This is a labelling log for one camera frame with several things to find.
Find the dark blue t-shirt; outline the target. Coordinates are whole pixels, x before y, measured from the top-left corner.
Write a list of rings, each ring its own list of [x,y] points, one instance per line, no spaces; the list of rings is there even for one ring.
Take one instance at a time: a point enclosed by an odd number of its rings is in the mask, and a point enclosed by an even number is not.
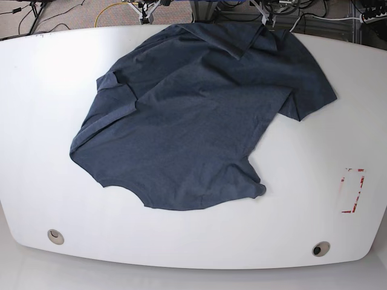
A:
[[[97,79],[70,158],[145,207],[257,198],[248,158],[277,114],[303,120],[336,94],[304,45],[259,24],[176,24]]]

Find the red tape rectangle marking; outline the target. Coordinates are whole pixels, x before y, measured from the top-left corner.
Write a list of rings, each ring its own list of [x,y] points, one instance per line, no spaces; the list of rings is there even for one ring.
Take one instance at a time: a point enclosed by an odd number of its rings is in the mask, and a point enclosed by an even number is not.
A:
[[[339,211],[341,213],[355,212],[364,180],[364,169],[346,169],[340,184]]]

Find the black tripod leg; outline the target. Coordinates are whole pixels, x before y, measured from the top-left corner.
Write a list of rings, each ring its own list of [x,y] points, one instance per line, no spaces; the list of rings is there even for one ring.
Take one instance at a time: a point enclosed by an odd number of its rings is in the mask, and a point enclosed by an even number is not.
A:
[[[30,30],[28,31],[28,35],[32,35],[36,31],[39,18],[41,17],[48,3],[49,1],[46,0],[30,1],[31,10],[34,15],[34,21],[30,27]]]

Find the white power strip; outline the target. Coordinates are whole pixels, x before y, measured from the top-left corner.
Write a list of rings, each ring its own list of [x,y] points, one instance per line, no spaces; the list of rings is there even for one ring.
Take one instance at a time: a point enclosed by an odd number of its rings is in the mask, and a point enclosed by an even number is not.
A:
[[[360,21],[364,24],[370,24],[373,22],[381,21],[386,19],[386,7],[376,7],[375,9],[370,8],[365,10],[360,15]]]

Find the aluminium frame stand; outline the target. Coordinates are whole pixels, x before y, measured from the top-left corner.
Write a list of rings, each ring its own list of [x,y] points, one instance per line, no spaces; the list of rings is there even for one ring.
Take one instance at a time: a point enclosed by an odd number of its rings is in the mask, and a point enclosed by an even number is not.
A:
[[[209,23],[213,21],[218,1],[189,1],[194,22]]]

